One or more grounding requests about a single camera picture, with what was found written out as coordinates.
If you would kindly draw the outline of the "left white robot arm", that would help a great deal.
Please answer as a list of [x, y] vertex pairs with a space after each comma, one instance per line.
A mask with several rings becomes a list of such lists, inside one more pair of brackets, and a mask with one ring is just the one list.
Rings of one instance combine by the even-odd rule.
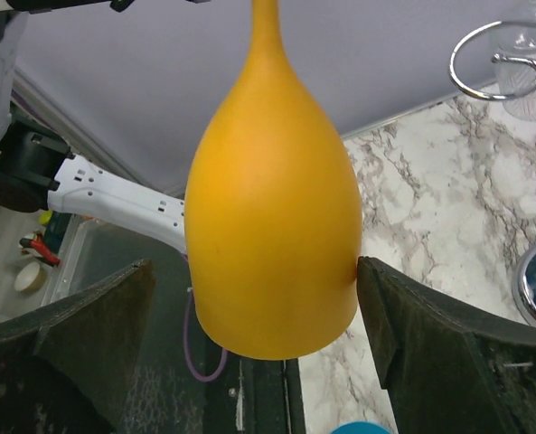
[[29, 14], [78, 1], [0, 1], [0, 205], [97, 218], [185, 253], [184, 202], [71, 152], [60, 136], [10, 110], [16, 52]]

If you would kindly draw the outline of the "clear wine glass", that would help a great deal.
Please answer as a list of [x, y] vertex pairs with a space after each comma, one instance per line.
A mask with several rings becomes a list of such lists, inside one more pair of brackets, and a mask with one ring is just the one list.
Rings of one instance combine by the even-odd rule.
[[503, 108], [521, 120], [536, 122], [536, 1], [520, 1], [502, 11], [503, 22], [489, 32], [496, 95], [509, 96]]

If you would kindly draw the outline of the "yellow plastic wine glass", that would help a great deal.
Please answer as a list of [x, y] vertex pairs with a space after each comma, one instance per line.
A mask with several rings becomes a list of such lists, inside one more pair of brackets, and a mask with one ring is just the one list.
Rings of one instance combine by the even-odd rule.
[[203, 331], [278, 361], [353, 321], [362, 205], [334, 124], [287, 57], [277, 2], [251, 9], [247, 58], [190, 169], [185, 237]]

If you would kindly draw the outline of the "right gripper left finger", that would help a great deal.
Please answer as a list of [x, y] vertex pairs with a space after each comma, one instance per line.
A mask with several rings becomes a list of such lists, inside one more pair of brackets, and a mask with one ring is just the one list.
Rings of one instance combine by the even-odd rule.
[[114, 433], [155, 291], [150, 260], [0, 323], [0, 433]]

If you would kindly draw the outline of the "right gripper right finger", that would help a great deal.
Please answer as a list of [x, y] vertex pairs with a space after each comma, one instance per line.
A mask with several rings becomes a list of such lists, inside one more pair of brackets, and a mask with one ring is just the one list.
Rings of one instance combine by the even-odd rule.
[[536, 328], [361, 257], [357, 294], [400, 433], [536, 433]]

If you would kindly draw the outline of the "chrome glass rack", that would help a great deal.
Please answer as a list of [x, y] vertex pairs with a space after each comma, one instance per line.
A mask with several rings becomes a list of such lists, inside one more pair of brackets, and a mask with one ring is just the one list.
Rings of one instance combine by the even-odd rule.
[[[497, 35], [491, 54], [491, 62], [499, 69], [497, 93], [472, 88], [456, 71], [461, 51], [487, 33]], [[536, 121], [536, 19], [495, 21], [468, 33], [449, 56], [448, 76], [466, 96], [500, 103], [513, 117]], [[512, 280], [512, 296], [524, 319], [536, 326], [536, 243], [519, 259]]]

